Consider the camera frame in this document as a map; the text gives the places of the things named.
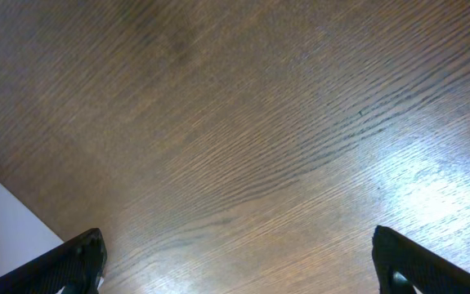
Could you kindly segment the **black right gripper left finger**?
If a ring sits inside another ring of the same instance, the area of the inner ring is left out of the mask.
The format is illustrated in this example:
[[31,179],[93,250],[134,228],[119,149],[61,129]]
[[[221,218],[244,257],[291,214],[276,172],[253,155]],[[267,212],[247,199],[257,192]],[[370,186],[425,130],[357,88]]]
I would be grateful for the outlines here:
[[0,277],[0,294],[98,294],[107,251],[92,228]]

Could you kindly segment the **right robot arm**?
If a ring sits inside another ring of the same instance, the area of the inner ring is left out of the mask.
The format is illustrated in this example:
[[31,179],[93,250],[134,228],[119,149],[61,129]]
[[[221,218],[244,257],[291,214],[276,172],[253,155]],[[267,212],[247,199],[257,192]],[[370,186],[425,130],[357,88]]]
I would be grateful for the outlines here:
[[[470,293],[470,273],[388,227],[372,258],[382,294]],[[97,294],[106,260],[98,228],[62,241],[0,184],[0,293]]]

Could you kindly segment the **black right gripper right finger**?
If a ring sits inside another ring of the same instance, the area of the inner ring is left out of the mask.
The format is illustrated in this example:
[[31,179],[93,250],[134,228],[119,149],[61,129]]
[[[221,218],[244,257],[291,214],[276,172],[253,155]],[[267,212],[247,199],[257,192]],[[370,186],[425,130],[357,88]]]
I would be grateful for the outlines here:
[[386,226],[377,226],[372,258],[381,294],[470,293],[470,273]]

